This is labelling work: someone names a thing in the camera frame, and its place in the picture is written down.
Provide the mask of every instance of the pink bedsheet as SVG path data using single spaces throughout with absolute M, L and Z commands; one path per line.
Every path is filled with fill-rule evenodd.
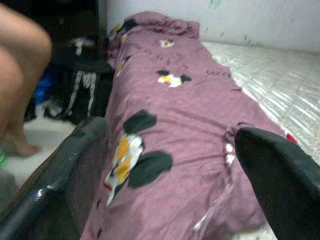
M 223 240 L 263 224 L 251 184 L 233 160 L 232 138 L 246 123 L 283 131 L 212 59 L 199 40 L 199 24 L 138 13 L 111 41 L 109 55 L 116 71 L 105 116 L 109 151 L 81 240 Z M 152 117 L 137 123 L 149 126 L 125 129 L 141 111 Z M 129 173 L 107 205 L 112 187 L 105 178 L 119 166 L 113 161 L 117 147 L 130 131 L 143 140 L 137 165 L 161 151 L 172 166 L 139 187 L 139 171 L 135 178 Z M 142 182 L 154 173 L 150 169 L 141 173 Z

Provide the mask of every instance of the white wall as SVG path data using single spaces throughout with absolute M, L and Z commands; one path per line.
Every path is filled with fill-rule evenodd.
M 107 0 L 108 30 L 157 11 L 201 23 L 204 41 L 320 53 L 320 0 Z

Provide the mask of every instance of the tiled floor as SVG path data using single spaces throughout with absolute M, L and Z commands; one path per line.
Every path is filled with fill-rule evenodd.
M 32 172 L 59 146 L 74 130 L 69 122 L 37 118 L 25 124 L 25 134 L 30 144 L 42 150 L 30 157 L 9 155 L 4 169 L 15 176 L 18 187 L 27 180 Z

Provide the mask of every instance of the wall stain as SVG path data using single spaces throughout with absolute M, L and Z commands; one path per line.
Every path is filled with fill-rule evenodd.
M 217 9 L 222 4 L 223 0 L 210 0 L 210 7 Z
M 244 43 L 245 43 L 246 45 L 249 45 L 249 46 L 252 46 L 252 47 L 263 47 L 262 43 L 260 43 L 259 41 L 257 41 L 257 42 L 252 41 L 252 40 L 248 37 L 248 35 L 245 35 L 245 36 L 243 37 L 243 41 L 244 41 Z

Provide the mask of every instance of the bare foot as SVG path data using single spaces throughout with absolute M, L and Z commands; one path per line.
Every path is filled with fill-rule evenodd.
M 10 127 L 9 125 L 4 133 L 4 140 L 12 142 L 15 145 L 17 153 L 23 157 L 29 157 L 41 150 L 39 146 L 28 144 L 23 126 Z

